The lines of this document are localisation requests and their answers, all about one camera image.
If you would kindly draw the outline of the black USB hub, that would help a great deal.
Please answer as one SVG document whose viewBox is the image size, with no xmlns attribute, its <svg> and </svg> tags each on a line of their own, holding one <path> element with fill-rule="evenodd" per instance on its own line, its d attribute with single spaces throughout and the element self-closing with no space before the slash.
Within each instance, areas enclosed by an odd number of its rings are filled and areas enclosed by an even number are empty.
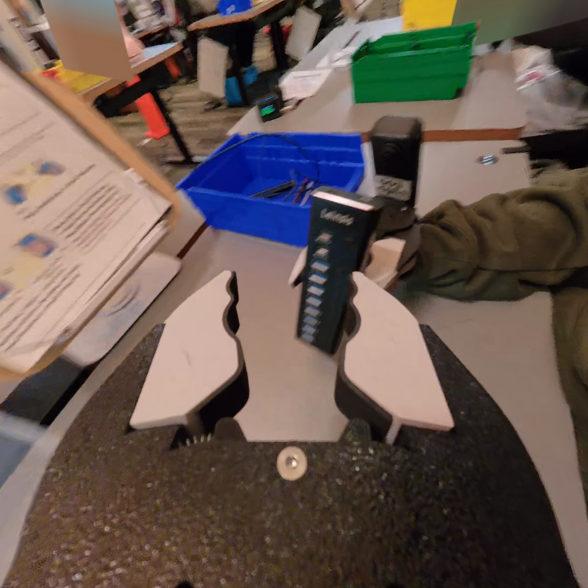
<svg viewBox="0 0 588 588">
<path fill-rule="evenodd" d="M 334 187 L 313 193 L 296 335 L 330 356 L 341 341 L 350 277 L 364 265 L 384 205 Z"/>
</svg>

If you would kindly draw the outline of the person's olive jacket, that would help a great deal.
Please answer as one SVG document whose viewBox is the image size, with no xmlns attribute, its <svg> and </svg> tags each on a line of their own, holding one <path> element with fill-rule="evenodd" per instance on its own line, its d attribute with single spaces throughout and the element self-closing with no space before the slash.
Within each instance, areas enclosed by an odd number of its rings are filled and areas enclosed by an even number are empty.
<svg viewBox="0 0 588 588">
<path fill-rule="evenodd" d="M 564 288 L 555 292 L 552 299 L 557 368 L 570 409 L 587 498 L 587 290 Z"/>
</svg>

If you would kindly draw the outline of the person's right forearm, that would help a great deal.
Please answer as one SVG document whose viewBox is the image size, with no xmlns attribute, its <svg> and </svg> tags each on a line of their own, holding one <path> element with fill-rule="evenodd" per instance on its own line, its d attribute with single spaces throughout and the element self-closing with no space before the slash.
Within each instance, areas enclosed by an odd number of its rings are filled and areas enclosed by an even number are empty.
<svg viewBox="0 0 588 588">
<path fill-rule="evenodd" d="M 443 202 L 420 221 L 405 283 L 465 301 L 587 290 L 587 168 L 546 169 L 530 187 L 470 205 Z"/>
</svg>

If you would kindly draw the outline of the beige divider panel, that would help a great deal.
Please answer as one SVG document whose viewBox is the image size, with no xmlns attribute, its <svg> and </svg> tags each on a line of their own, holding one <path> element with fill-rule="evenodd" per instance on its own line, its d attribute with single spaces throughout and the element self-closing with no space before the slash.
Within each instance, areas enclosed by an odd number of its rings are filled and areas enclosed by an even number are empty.
<svg viewBox="0 0 588 588">
<path fill-rule="evenodd" d="M 201 92 L 224 99 L 229 48 L 207 36 L 198 39 L 197 85 Z"/>
<path fill-rule="evenodd" d="M 290 58 L 300 61 L 313 47 L 321 21 L 321 15 L 305 6 L 294 14 L 285 52 Z"/>
</svg>

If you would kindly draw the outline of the cardboard board with paper stack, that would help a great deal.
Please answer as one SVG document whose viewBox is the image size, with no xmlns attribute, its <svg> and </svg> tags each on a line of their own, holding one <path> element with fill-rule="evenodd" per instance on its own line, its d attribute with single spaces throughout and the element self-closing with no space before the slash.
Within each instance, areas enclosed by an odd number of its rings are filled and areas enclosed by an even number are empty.
<svg viewBox="0 0 588 588">
<path fill-rule="evenodd" d="M 1 380 L 51 363 L 179 216 L 176 188 L 96 109 L 1 63 Z"/>
</svg>

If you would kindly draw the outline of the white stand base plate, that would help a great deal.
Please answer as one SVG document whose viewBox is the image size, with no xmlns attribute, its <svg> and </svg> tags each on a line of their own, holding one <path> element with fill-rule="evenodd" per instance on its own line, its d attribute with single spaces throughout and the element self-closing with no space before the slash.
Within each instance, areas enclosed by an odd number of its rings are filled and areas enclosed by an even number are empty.
<svg viewBox="0 0 588 588">
<path fill-rule="evenodd" d="M 179 274 L 181 260 L 152 253 L 119 287 L 62 353 L 77 367 L 106 356 Z"/>
</svg>

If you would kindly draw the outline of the blue plastic bin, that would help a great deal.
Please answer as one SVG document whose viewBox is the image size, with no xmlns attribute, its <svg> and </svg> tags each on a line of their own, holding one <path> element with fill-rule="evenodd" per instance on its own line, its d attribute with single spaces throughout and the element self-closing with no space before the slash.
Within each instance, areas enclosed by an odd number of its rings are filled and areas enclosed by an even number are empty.
<svg viewBox="0 0 588 588">
<path fill-rule="evenodd" d="M 356 192 L 364 180 L 359 134 L 232 135 L 177 184 L 208 226 L 303 247 L 318 187 Z M 289 180 L 297 187 L 271 199 L 255 192 Z"/>
</svg>

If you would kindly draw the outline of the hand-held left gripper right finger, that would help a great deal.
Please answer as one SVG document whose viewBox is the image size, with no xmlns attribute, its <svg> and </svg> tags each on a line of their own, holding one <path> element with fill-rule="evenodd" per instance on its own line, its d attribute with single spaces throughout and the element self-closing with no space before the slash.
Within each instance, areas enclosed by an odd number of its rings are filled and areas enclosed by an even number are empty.
<svg viewBox="0 0 588 588">
<path fill-rule="evenodd" d="M 403 427 L 448 432 L 454 420 L 416 318 L 364 274 L 350 296 L 334 400 L 378 442 L 394 444 Z"/>
</svg>

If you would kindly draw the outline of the black flat bar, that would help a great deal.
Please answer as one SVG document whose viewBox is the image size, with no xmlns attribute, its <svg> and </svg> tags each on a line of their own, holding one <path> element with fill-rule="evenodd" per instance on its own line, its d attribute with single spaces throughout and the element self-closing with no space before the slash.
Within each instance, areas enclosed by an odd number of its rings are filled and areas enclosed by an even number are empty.
<svg viewBox="0 0 588 588">
<path fill-rule="evenodd" d="M 272 187 L 266 187 L 259 192 L 255 192 L 250 195 L 250 198 L 255 199 L 271 199 L 282 194 L 290 194 L 294 188 L 297 187 L 297 183 L 294 180 L 280 183 Z"/>
</svg>

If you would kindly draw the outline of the translucent white storage crate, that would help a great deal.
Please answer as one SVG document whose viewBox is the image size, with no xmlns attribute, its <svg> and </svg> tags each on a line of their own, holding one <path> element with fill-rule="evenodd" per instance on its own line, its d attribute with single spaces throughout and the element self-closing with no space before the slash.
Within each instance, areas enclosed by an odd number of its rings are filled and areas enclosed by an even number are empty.
<svg viewBox="0 0 588 588">
<path fill-rule="evenodd" d="M 44 425 L 1 411 L 1 486 L 45 430 Z"/>
</svg>

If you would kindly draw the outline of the black flat plate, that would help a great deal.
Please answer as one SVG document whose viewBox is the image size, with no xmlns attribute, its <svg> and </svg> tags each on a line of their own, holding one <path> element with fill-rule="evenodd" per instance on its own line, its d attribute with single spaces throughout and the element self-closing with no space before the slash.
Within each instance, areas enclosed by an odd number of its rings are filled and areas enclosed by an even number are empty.
<svg viewBox="0 0 588 588">
<path fill-rule="evenodd" d="M 85 383 L 97 363 L 78 366 L 59 357 L 25 378 L 1 403 L 1 412 L 48 426 Z"/>
</svg>

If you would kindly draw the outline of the green plastic bin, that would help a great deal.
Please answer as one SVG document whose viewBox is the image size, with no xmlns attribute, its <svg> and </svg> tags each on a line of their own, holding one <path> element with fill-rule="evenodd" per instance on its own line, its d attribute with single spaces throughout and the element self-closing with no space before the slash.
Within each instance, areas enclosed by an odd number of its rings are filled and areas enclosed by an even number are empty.
<svg viewBox="0 0 588 588">
<path fill-rule="evenodd" d="M 470 22 L 364 41 L 351 57 L 355 103 L 457 98 L 468 83 L 477 31 Z"/>
</svg>

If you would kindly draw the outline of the wooden desk black legs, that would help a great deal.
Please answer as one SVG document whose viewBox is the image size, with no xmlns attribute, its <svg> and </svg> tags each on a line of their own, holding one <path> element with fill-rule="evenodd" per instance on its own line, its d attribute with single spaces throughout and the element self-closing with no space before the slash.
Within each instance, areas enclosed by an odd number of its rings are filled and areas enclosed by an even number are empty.
<svg viewBox="0 0 588 588">
<path fill-rule="evenodd" d="M 184 142 L 171 114 L 160 97 L 155 73 L 158 70 L 163 70 L 166 59 L 174 57 L 182 49 L 183 47 L 179 43 L 165 43 L 143 48 L 141 54 L 136 56 L 131 63 L 132 73 L 139 78 L 139 81 L 129 87 L 124 87 L 120 94 L 107 99 L 98 109 L 104 116 L 113 117 L 123 107 L 127 107 L 145 95 L 150 95 L 164 117 L 173 142 L 180 152 L 180 156 L 165 158 L 164 162 L 168 165 L 196 167 L 201 163 L 202 158 L 191 154 L 187 144 Z"/>
<path fill-rule="evenodd" d="M 187 32 L 207 31 L 220 26 L 230 26 L 240 22 L 253 22 L 260 27 L 270 27 L 270 40 L 278 71 L 288 69 L 289 61 L 285 52 L 285 38 L 281 20 L 293 15 L 296 1 L 261 1 L 246 11 L 231 14 L 215 13 L 187 26 Z"/>
</svg>

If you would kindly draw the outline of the black object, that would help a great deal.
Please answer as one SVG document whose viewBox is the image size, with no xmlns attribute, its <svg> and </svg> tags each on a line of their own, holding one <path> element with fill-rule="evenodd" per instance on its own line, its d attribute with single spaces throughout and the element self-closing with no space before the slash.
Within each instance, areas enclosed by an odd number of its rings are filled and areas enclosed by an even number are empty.
<svg viewBox="0 0 588 588">
<path fill-rule="evenodd" d="M 527 153 L 531 160 L 557 160 L 569 169 L 587 167 L 587 127 L 526 136 L 520 146 L 503 148 L 503 154 Z"/>
</svg>

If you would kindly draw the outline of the orange traffic cone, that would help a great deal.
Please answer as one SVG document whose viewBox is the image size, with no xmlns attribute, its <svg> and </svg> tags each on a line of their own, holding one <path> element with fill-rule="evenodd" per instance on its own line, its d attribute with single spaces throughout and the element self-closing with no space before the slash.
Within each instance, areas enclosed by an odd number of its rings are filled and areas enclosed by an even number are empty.
<svg viewBox="0 0 588 588">
<path fill-rule="evenodd" d="M 145 136 L 147 138 L 160 140 L 170 134 L 171 131 L 165 117 L 151 94 L 146 93 L 138 98 L 136 105 L 146 124 Z"/>
</svg>

